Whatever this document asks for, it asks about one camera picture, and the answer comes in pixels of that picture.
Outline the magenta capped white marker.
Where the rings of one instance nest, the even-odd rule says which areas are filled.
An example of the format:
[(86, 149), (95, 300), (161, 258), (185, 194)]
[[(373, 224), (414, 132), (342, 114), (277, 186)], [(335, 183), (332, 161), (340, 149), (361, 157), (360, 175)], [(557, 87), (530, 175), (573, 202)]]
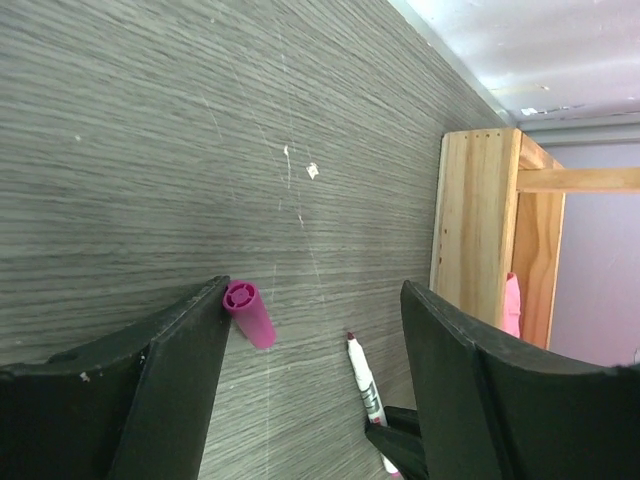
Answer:
[(386, 427), (388, 422), (373, 373), (363, 347), (352, 332), (347, 333), (347, 352), (369, 422)]

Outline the pink t-shirt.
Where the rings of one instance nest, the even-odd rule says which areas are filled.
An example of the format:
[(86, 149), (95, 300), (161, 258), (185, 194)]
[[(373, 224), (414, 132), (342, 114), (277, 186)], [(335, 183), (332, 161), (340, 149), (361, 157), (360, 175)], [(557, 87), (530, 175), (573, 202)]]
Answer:
[(503, 305), (503, 317), (501, 328), (504, 332), (520, 337), (521, 294), (518, 278), (515, 273), (507, 274), (505, 284), (505, 296)]

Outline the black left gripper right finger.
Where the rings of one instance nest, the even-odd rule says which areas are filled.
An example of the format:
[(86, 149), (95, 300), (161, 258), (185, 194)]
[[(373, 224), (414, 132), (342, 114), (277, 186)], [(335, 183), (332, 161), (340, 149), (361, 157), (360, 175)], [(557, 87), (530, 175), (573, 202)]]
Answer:
[(401, 317), (434, 479), (635, 479), (639, 370), (528, 344), (406, 282)]

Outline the wooden clothes rack frame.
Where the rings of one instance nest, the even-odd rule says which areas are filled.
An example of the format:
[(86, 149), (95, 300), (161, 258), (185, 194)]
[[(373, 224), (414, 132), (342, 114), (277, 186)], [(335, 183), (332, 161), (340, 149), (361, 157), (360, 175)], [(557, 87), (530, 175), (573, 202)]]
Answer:
[(517, 128), (447, 133), (441, 144), (429, 287), (499, 327), (507, 277), (515, 274), (521, 337), (547, 348), (566, 195), (638, 190), (638, 168), (566, 169)]

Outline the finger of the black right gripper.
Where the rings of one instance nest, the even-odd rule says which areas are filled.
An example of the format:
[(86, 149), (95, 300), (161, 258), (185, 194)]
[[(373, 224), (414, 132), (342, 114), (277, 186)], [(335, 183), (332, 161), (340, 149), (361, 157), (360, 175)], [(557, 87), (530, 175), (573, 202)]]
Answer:
[(370, 423), (365, 427), (369, 442), (383, 454), (404, 479), (428, 478), (416, 410), (386, 406), (387, 426)]

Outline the magenta pen cap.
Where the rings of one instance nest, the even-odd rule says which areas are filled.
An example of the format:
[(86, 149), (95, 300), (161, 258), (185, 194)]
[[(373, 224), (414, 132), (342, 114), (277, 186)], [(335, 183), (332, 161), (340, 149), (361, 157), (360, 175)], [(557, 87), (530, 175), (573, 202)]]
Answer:
[(232, 280), (222, 304), (255, 348), (265, 350), (275, 344), (276, 331), (256, 285)]

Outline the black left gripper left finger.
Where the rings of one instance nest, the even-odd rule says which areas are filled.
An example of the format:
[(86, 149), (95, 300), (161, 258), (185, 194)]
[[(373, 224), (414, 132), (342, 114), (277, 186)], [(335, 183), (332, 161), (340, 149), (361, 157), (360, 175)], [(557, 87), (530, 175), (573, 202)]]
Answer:
[(43, 363), (1, 369), (5, 479), (194, 479), (230, 330), (228, 278)]

